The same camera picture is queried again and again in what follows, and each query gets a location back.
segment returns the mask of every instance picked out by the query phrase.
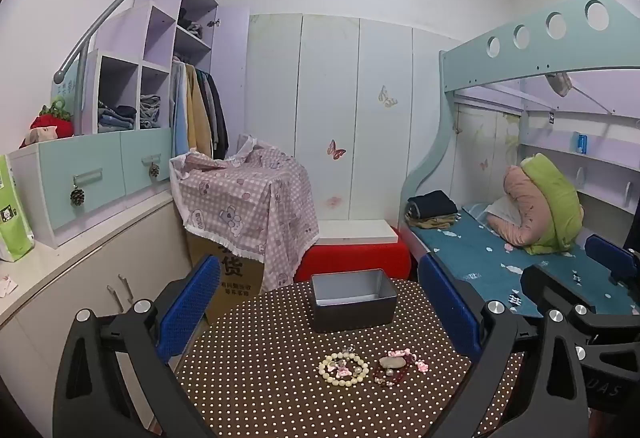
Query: red stool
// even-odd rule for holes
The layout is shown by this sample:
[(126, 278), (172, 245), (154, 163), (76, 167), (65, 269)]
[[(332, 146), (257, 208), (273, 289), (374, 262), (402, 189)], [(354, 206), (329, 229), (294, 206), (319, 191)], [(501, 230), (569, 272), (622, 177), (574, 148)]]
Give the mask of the red stool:
[(398, 238), (397, 243), (315, 244), (303, 256), (294, 282), (308, 281), (313, 274), (354, 272), (381, 268), (394, 279), (407, 279), (411, 253)]

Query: brown polka dot tablecloth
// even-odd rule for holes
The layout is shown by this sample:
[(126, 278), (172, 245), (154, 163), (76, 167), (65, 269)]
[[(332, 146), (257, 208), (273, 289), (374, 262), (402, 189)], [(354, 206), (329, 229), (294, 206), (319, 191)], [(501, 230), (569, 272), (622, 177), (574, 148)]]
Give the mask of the brown polka dot tablecloth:
[[(222, 437), (387, 438), (423, 436), (457, 389), (470, 361), (457, 354), (417, 283), (394, 280), (393, 323), (317, 334), (308, 282), (247, 300), (199, 338), (177, 373), (204, 419)], [(369, 363), (363, 382), (332, 386), (318, 374), (326, 355), (352, 346)], [(411, 349), (412, 366), (392, 388), (373, 382), (376, 361)], [(494, 428), (520, 367), (512, 355), (478, 433)]]

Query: metal handrail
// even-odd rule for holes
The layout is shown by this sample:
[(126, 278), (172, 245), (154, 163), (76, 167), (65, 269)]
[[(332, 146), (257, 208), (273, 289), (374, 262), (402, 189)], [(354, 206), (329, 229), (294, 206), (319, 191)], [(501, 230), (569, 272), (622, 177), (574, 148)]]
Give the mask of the metal handrail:
[(78, 58), (78, 74), (76, 77), (76, 98), (74, 103), (74, 133), (79, 134), (81, 130), (81, 115), (82, 115), (82, 92), (84, 89), (84, 72), (86, 68), (86, 58), (89, 53), (89, 41), (94, 33), (100, 28), (100, 25), (104, 23), (107, 18), (118, 8), (124, 0), (115, 0), (113, 1), (104, 12), (100, 14), (100, 17), (94, 21), (94, 23), (89, 27), (89, 29), (84, 32), (80, 40), (76, 43), (74, 48), (71, 50), (68, 56), (66, 56), (65, 61), (60, 66), (60, 69), (53, 75), (53, 81), (56, 84), (62, 84), (64, 81), (66, 73), (69, 71), (69, 68), (73, 64), (76, 56), (79, 55)]

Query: pink checkered cloth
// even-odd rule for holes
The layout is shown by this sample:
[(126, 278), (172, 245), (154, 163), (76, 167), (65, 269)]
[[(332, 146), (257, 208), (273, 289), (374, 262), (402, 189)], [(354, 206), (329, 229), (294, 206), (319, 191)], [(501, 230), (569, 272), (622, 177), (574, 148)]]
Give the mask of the pink checkered cloth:
[(227, 160), (177, 156), (170, 176), (184, 228), (264, 263), (265, 291), (293, 282), (319, 234), (308, 175), (293, 157), (249, 137)]

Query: brown folded clothing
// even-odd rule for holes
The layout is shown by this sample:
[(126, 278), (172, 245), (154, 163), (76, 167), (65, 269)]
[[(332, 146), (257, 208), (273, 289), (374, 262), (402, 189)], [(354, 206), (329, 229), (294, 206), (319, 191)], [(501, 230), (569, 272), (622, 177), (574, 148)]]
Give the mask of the brown folded clothing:
[(405, 215), (404, 218), (409, 226), (418, 228), (449, 228), (456, 222), (455, 214), (437, 218), (427, 218), (426, 220), (414, 220), (407, 215)]

